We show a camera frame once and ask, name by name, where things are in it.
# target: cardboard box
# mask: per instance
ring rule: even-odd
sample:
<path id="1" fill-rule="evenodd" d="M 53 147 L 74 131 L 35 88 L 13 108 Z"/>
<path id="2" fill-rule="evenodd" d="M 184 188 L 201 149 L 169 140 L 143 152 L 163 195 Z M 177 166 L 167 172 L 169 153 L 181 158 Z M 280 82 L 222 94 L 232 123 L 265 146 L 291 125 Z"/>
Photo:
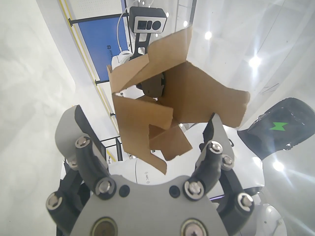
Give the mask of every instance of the cardboard box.
<path id="1" fill-rule="evenodd" d="M 168 161 L 192 147 L 179 123 L 208 122 L 217 113 L 224 125 L 237 127 L 250 95 L 220 84 L 186 61 L 192 28 L 151 43 L 148 54 L 112 70 L 107 66 L 112 99 L 124 150 L 166 174 L 167 164 L 151 154 L 161 150 Z M 162 97 L 130 99 L 116 93 L 164 72 Z"/>

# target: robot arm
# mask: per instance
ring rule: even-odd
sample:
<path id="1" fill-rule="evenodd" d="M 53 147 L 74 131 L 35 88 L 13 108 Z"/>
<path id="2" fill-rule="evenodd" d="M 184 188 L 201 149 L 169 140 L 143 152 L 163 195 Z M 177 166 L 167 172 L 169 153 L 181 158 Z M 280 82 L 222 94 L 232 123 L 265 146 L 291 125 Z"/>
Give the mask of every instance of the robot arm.
<path id="1" fill-rule="evenodd" d="M 59 124 L 56 141 L 59 135 L 63 139 L 57 146 L 73 165 L 46 208 L 64 235 L 227 236 L 237 233 L 253 212 L 253 199 L 232 169 L 232 147 L 216 114 L 207 125 L 211 131 L 204 131 L 193 174 L 154 186 L 109 173 L 104 146 L 79 106 L 67 110 Z M 82 181 L 92 192 L 86 203 L 78 197 Z M 216 209 L 207 193 L 218 181 L 226 197 Z"/>

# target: green logo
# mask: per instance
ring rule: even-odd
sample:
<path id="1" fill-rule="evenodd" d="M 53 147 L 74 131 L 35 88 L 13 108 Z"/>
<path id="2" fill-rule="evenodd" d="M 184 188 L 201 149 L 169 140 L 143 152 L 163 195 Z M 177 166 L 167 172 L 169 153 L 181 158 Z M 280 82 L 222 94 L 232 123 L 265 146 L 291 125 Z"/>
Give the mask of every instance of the green logo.
<path id="1" fill-rule="evenodd" d="M 287 125 L 287 122 L 274 122 L 273 123 L 275 126 L 270 128 L 270 130 L 276 130 L 276 131 L 285 131 L 283 128 L 284 125 Z"/>

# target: yellow stripe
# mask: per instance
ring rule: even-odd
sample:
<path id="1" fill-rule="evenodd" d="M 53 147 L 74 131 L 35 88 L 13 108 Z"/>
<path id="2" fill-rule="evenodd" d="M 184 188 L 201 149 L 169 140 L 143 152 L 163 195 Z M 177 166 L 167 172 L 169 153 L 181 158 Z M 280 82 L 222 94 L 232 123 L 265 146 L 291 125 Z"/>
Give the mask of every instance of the yellow stripe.
<path id="1" fill-rule="evenodd" d="M 62 10 L 63 10 L 64 16 L 65 16 L 65 18 L 66 18 L 66 21 L 68 22 L 69 27 L 70 27 L 70 30 L 71 30 L 71 32 L 72 32 L 72 34 L 73 34 L 74 40 L 75 40 L 75 42 L 76 42 L 76 44 L 77 44 L 77 47 L 78 47 L 78 49 L 79 49 L 79 51 L 80 51 L 80 53 L 81 53 L 81 56 L 82 56 L 82 58 L 83 58 L 83 60 L 84 60 L 84 62 L 85 62 L 85 65 L 86 65 L 86 67 L 87 67 L 87 69 L 88 69 L 88 71 L 89 71 L 89 73 L 90 73 L 90 76 L 92 77 L 92 79 L 94 79 L 94 78 L 93 78 L 93 75 L 92 75 L 92 73 L 91 73 L 91 71 L 90 71 L 90 69 L 89 69 L 89 67 L 88 67 L 88 65 L 87 65 L 87 62 L 86 62 L 86 60 L 85 60 L 85 58 L 84 58 L 84 56 L 83 56 L 83 54 L 82 54 L 82 51 L 81 51 L 80 46 L 79 46 L 79 44 L 78 44 L 78 41 L 77 41 L 77 39 L 75 38 L 74 32 L 73 32 L 73 30 L 72 30 L 72 27 L 71 27 L 71 25 L 70 25 L 70 23 L 69 23 L 69 21 L 68 21 L 68 19 L 67 19 L 67 14 L 66 14 L 66 12 L 65 12 L 63 3 L 62 3 L 61 0 L 59 0 L 59 2 L 60 2 L 60 5 L 61 5 L 61 7 L 62 7 Z M 68 13 L 69 13 L 69 15 L 70 15 L 70 18 L 72 18 L 66 0 L 64 0 L 64 3 L 65 3 L 65 5 L 66 5 L 66 7 L 67 7 L 67 10 L 68 10 Z M 88 64 L 89 64 L 90 68 L 93 69 L 93 68 L 91 67 L 91 65 L 90 65 L 89 58 L 87 57 L 87 55 L 86 55 L 86 53 L 85 53 L 84 46 L 82 45 L 82 42 L 81 42 L 80 37 L 79 37 L 79 34 L 78 34 L 78 32 L 77 32 L 75 26 L 73 26 L 73 27 L 74 27 L 74 29 L 75 29 L 75 32 L 76 32 L 77 36 L 78 36 L 79 42 L 80 42 L 81 47 L 82 47 L 82 49 L 83 49 L 83 52 L 84 52 L 84 54 L 85 54 L 85 56 L 86 56 L 86 59 L 88 60 Z M 117 134 L 119 134 L 118 128 L 116 127 L 114 121 L 112 120 L 112 118 L 111 118 L 111 116 L 110 116 L 110 111 L 109 111 L 108 105 L 107 105 L 107 103 L 104 101 L 104 99 L 102 98 L 102 96 L 101 96 L 101 94 L 100 94 L 100 92 L 99 92 L 99 88 L 97 87 L 97 85 L 96 85 L 96 90 L 97 90 L 97 92 L 98 92 L 98 94 L 99 94 L 99 96 L 100 96 L 100 98 L 101 98 L 101 100 L 102 100 L 102 102 L 103 102 L 103 104 L 104 104 L 104 106 L 105 106 L 105 109 L 106 109 L 106 111 L 107 111 L 107 114 L 109 115 L 109 118 L 110 118 L 111 122 L 113 123 L 113 125 L 114 125 L 114 127 L 115 127 L 115 130 L 117 131 Z M 110 151 L 109 151 L 108 149 L 106 149 L 106 152 L 107 152 L 107 154 L 112 158 L 112 160 L 113 160 L 114 162 L 116 162 L 116 159 L 114 158 L 114 156 L 110 153 Z"/>

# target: white cable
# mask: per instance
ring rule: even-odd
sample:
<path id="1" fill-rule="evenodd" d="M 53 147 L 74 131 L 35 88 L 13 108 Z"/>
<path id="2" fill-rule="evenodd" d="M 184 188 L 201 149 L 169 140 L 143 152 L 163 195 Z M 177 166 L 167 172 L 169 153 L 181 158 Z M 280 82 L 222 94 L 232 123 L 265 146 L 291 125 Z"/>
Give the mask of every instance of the white cable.
<path id="1" fill-rule="evenodd" d="M 151 1 L 151 3 L 149 4 L 149 8 L 151 7 L 151 5 L 152 5 L 153 1 L 154 1 L 154 0 L 152 0 L 152 1 Z"/>
<path id="2" fill-rule="evenodd" d="M 135 0 L 135 1 L 133 1 L 129 6 L 127 6 L 127 8 L 126 8 L 125 10 L 123 10 L 123 12 L 121 13 L 121 15 L 119 16 L 119 19 L 118 19 L 118 22 L 117 22 L 116 35 L 117 35 L 117 43 L 118 43 L 118 47 L 119 47 L 120 52 L 122 52 L 122 50 L 121 50 L 121 47 L 120 47 L 120 44 L 119 44 L 119 38 L 118 38 L 118 26 L 119 26 L 119 22 L 120 22 L 121 17 L 122 17 L 123 14 L 125 13 L 125 11 L 128 10 L 128 9 L 134 4 L 134 2 L 136 2 L 136 1 L 141 1 L 141 0 Z"/>

